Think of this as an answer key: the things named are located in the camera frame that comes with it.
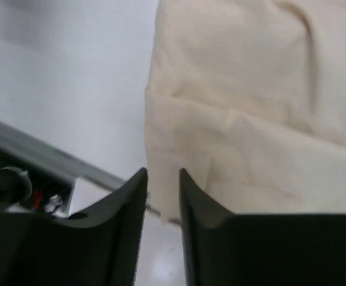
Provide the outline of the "beige trousers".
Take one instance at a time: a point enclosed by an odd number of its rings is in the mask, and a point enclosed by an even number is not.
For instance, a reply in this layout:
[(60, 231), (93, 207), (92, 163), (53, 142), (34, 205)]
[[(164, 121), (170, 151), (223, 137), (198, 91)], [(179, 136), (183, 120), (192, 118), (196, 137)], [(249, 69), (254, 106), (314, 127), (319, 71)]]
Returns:
[(183, 168), (234, 212), (346, 213), (346, 1), (160, 1), (145, 145), (166, 219)]

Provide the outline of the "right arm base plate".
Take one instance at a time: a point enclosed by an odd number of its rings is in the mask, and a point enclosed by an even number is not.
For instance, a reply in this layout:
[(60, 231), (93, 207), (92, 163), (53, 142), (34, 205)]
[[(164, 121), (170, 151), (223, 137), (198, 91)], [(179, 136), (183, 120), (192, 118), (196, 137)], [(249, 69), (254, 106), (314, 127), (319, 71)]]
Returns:
[(0, 216), (10, 211), (67, 218), (72, 184), (0, 148)]

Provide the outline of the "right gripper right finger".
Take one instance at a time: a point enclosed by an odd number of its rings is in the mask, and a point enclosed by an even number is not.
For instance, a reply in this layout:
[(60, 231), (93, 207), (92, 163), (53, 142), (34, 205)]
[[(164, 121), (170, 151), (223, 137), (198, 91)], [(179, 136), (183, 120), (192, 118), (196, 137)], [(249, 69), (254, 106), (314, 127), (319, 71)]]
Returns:
[(182, 169), (188, 285), (346, 285), (346, 214), (232, 213)]

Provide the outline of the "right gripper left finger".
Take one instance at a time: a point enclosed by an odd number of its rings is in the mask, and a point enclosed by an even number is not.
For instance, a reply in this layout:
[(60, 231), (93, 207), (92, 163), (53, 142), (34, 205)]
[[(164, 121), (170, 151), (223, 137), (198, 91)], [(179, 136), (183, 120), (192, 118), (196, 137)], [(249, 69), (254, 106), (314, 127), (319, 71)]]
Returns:
[(0, 285), (133, 285), (147, 182), (140, 169), (66, 219), (0, 203)]

